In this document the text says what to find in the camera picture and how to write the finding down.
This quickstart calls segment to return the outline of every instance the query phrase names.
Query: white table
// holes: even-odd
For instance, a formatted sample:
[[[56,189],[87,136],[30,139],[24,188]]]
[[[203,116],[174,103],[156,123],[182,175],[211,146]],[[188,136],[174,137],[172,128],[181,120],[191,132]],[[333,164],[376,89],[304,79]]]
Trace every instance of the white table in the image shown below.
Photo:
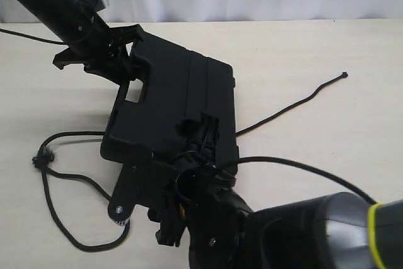
[[[1,25],[55,38],[43,25]],[[237,128],[306,97],[348,71],[311,102],[239,139],[241,156],[290,158],[335,173],[382,202],[403,197],[403,20],[143,24],[235,71]],[[31,158],[49,135],[104,130],[116,86],[59,71],[64,49],[0,34],[0,267],[187,268],[188,236],[179,249],[158,246],[158,225],[137,207],[119,248],[80,252],[50,218]],[[120,165],[103,160],[99,142],[52,144],[58,171],[88,175],[111,192]],[[121,229],[106,202],[83,183],[50,178],[55,207],[78,240],[99,244]],[[240,167],[236,190],[255,209],[342,191],[321,177],[275,164]]]

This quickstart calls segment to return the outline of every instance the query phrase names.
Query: bolt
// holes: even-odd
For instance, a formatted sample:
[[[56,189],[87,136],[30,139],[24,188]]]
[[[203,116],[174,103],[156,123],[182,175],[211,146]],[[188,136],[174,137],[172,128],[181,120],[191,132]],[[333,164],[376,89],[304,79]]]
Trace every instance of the bolt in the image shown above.
[[[215,239],[215,238],[212,238],[211,240],[210,240],[210,242],[208,242],[208,245],[210,246],[210,247],[212,247],[212,246],[214,246],[214,244],[217,242],[217,240]]]
[[[116,207],[116,213],[117,214],[121,214],[122,212],[123,212],[123,207],[122,206],[118,206],[118,207]]]

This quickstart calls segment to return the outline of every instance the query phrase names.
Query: hole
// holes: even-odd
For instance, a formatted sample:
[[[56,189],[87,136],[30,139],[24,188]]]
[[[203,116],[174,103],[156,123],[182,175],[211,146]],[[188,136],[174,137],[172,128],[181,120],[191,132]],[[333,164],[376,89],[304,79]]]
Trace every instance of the hole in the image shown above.
[[[139,79],[130,81],[125,100],[133,103],[140,103],[143,85],[143,82]]]

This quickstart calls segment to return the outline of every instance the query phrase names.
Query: robotic arm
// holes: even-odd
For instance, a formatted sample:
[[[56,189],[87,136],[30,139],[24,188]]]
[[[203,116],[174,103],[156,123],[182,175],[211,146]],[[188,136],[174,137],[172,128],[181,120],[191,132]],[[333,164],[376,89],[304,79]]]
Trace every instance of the robotic arm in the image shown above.
[[[178,246],[188,228],[192,269],[403,268],[403,201],[371,205],[338,193],[253,212],[232,189],[237,168],[217,173],[216,165],[238,158],[228,65],[139,25],[110,28],[97,14],[103,0],[18,1],[68,45],[54,58],[59,69],[82,63],[120,85],[101,147],[123,163],[108,207],[117,223],[141,204],[161,225],[159,244]],[[143,104],[124,100],[134,79],[147,84]],[[177,104],[167,108],[166,100]],[[156,108],[166,127],[145,131],[161,119]]]

